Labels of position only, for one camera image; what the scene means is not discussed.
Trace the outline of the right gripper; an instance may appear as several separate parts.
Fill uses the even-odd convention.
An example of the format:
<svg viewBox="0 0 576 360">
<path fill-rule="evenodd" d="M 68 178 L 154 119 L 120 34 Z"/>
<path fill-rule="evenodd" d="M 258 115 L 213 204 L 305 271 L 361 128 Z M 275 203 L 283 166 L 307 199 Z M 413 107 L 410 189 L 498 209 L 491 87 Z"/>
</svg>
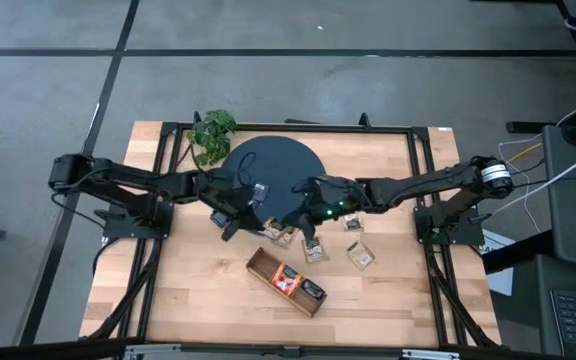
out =
<svg viewBox="0 0 576 360">
<path fill-rule="evenodd" d="M 362 210 L 368 205 L 364 189 L 355 181 L 329 175 L 309 179 L 307 208 L 300 206 L 276 223 L 302 230 L 307 246 L 318 246 L 313 220 L 329 220 Z"/>
</svg>

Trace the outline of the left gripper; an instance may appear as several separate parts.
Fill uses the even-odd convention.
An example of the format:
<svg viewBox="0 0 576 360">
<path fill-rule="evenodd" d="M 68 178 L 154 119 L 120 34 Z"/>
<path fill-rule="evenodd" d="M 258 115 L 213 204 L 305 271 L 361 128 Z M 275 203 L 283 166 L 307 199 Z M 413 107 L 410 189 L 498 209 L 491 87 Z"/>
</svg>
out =
<svg viewBox="0 0 576 360">
<path fill-rule="evenodd" d="M 256 209 L 263 204 L 258 207 L 251 204 L 254 185 L 244 185 L 230 189 L 220 198 L 218 211 L 230 219 L 235 219 L 224 227 L 221 235 L 221 239 L 224 242 L 228 242 L 239 230 L 240 222 L 237 219 L 250 221 L 250 229 L 252 231 L 261 232 L 265 230 L 264 222 L 259 219 L 256 213 Z"/>
</svg>

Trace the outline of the wooden tea organiser box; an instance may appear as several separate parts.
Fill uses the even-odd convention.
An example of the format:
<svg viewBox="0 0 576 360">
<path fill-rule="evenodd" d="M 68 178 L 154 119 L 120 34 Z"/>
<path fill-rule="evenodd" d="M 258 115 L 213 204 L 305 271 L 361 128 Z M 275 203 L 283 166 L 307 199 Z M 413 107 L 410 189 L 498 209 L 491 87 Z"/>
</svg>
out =
<svg viewBox="0 0 576 360">
<path fill-rule="evenodd" d="M 292 297 L 285 296 L 270 283 L 271 278 L 273 277 L 273 275 L 275 274 L 277 268 L 281 263 L 285 262 L 282 262 L 277 257 L 272 255 L 270 252 L 260 247 L 248 260 L 246 264 L 246 269 L 256 278 L 258 278 L 260 281 L 262 281 L 264 284 L 270 287 L 281 298 L 290 303 L 293 307 L 298 309 L 306 316 L 313 318 L 315 314 L 320 310 L 323 303 L 325 302 L 327 298 L 327 292 L 321 286 L 318 285 L 326 292 L 326 296 L 322 300 L 316 300 L 311 296 L 309 296 L 301 288 L 300 284 L 300 286 L 296 289 Z"/>
</svg>

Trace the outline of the peach passion fruit tea packet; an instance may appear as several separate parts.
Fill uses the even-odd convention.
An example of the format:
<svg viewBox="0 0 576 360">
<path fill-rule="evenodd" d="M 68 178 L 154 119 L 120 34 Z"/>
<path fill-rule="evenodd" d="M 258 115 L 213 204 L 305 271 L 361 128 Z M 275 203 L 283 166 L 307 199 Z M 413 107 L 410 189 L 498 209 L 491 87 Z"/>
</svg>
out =
<svg viewBox="0 0 576 360">
<path fill-rule="evenodd" d="M 292 297 L 303 280 L 304 277 L 295 269 L 285 263 L 281 263 L 270 283 L 285 296 Z"/>
</svg>

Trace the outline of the black tea box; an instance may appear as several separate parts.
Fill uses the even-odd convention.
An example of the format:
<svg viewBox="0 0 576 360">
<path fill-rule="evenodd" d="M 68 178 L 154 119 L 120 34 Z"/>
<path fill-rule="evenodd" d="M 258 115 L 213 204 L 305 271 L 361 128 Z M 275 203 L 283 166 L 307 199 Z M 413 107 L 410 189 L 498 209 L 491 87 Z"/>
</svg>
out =
<svg viewBox="0 0 576 360">
<path fill-rule="evenodd" d="M 309 279 L 304 279 L 301 282 L 301 288 L 312 298 L 322 300 L 326 296 L 326 292 Z"/>
</svg>

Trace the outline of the green potted plant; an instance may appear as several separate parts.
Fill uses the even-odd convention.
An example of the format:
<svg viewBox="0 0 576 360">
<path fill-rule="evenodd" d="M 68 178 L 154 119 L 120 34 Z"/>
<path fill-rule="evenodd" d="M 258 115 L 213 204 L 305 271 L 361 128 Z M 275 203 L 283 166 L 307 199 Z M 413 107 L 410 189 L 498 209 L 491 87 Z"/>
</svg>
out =
<svg viewBox="0 0 576 360">
<path fill-rule="evenodd" d="M 237 128 L 235 117 L 227 110 L 210 110 L 202 117 L 193 113 L 193 126 L 188 133 L 190 153 L 199 167 L 212 166 L 231 151 L 231 138 Z"/>
</svg>

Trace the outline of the white paper sheet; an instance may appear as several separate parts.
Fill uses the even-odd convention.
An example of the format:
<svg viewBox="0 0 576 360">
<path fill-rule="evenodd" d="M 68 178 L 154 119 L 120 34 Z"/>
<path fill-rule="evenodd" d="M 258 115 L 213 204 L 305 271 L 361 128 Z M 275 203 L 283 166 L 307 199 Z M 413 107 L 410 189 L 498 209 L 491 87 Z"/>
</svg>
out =
<svg viewBox="0 0 576 360">
<path fill-rule="evenodd" d="M 495 232 L 483 229 L 484 244 L 478 247 L 481 255 L 491 251 L 501 249 L 515 243 L 514 240 L 497 234 Z M 502 271 L 492 273 L 487 276 L 489 289 L 498 294 L 510 297 L 513 288 L 513 268 L 506 268 Z"/>
</svg>

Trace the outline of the black desk leg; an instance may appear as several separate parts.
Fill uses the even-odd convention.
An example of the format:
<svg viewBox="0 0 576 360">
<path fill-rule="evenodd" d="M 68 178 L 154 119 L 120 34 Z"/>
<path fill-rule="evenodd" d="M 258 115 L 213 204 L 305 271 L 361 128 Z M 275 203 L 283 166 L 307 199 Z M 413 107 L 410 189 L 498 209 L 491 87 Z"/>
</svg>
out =
<svg viewBox="0 0 576 360">
<path fill-rule="evenodd" d="M 485 273 L 492 274 L 532 260 L 537 255 L 553 254 L 553 232 L 548 230 L 487 252 L 481 258 Z"/>
</svg>

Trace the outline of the black table beam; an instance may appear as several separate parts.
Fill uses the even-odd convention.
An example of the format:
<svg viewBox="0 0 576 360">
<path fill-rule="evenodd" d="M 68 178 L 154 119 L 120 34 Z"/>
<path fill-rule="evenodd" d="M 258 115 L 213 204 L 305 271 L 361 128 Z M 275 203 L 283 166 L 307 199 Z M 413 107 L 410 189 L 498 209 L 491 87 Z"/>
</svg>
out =
<svg viewBox="0 0 576 360">
<path fill-rule="evenodd" d="M 99 360 L 124 355 L 130 345 L 147 344 L 140 337 L 117 339 L 84 339 L 73 342 L 45 343 L 0 347 L 0 360 Z M 180 352 L 274 355 L 287 359 L 306 356 L 391 356 L 400 359 L 403 349 L 396 347 L 338 347 L 301 345 L 237 345 L 185 343 Z M 419 348 L 459 353 L 461 360 L 576 360 L 560 355 L 512 351 L 505 348 L 445 345 Z"/>
</svg>

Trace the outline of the dark grey desk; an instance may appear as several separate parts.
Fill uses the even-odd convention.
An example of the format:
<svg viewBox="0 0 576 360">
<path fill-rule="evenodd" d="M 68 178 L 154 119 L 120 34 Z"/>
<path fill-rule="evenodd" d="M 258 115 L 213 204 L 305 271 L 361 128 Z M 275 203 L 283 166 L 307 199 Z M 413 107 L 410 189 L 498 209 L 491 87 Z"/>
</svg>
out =
<svg viewBox="0 0 576 360">
<path fill-rule="evenodd" d="M 576 293 L 576 264 L 547 255 L 518 264 L 513 272 L 510 320 L 539 329 L 544 354 L 576 359 L 576 344 L 559 335 L 555 316 L 555 291 Z"/>
</svg>

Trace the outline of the black desk foot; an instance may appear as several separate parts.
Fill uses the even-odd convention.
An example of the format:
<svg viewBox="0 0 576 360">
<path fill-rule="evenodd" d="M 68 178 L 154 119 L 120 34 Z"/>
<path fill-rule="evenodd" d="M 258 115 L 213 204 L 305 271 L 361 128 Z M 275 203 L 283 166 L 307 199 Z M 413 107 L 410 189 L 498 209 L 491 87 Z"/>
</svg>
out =
<svg viewBox="0 0 576 360">
<path fill-rule="evenodd" d="M 530 121 L 509 121 L 505 124 L 506 131 L 510 134 L 538 135 L 546 126 L 556 126 L 553 122 L 530 122 Z"/>
</svg>

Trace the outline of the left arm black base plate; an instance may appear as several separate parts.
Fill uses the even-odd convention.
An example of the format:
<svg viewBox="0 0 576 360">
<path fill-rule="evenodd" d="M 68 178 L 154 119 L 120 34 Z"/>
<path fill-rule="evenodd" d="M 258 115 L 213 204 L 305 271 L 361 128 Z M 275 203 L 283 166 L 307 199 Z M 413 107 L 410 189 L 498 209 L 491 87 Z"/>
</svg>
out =
<svg viewBox="0 0 576 360">
<path fill-rule="evenodd" d="M 94 215 L 103 222 L 103 236 L 107 238 L 164 239 L 170 234 L 174 205 L 160 202 L 154 218 L 131 214 L 127 209 L 111 204 L 108 210 L 97 209 Z"/>
</svg>

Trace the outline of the silver aluminium rail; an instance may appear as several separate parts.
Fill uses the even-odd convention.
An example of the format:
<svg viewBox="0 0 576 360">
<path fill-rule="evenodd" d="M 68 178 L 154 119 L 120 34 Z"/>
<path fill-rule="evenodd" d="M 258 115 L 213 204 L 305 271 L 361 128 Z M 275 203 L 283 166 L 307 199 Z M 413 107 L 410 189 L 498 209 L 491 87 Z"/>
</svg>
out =
<svg viewBox="0 0 576 360">
<path fill-rule="evenodd" d="M 125 348 L 124 360 L 143 360 L 146 355 L 180 352 L 180 344 L 141 344 Z"/>
<path fill-rule="evenodd" d="M 459 353 L 438 350 L 403 349 L 400 360 L 461 360 Z"/>
</svg>

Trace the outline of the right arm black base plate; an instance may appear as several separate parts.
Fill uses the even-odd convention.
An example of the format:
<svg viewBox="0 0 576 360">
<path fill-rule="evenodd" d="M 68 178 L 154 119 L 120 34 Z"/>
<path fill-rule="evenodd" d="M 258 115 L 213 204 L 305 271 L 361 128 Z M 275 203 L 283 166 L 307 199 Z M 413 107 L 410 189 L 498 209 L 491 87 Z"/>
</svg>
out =
<svg viewBox="0 0 576 360">
<path fill-rule="evenodd" d="M 417 239 L 431 245 L 483 245 L 485 240 L 479 223 L 470 221 L 479 215 L 476 207 L 471 207 L 461 215 L 436 222 L 431 216 L 430 207 L 415 207 L 413 210 Z"/>
</svg>

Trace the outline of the black desk frame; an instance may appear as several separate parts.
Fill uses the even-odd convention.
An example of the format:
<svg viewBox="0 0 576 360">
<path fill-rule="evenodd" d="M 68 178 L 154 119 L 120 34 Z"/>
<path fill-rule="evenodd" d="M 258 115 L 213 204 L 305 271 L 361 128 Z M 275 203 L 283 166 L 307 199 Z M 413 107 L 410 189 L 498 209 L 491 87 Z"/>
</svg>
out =
<svg viewBox="0 0 576 360">
<path fill-rule="evenodd" d="M 559 7 L 563 20 L 568 17 L 574 17 L 565 5 L 566 0 L 470 0 L 470 1 L 479 1 L 479 2 L 517 2 L 517 3 L 535 3 L 535 4 L 555 4 Z M 576 38 L 576 32 L 567 29 L 567 31 Z"/>
</svg>

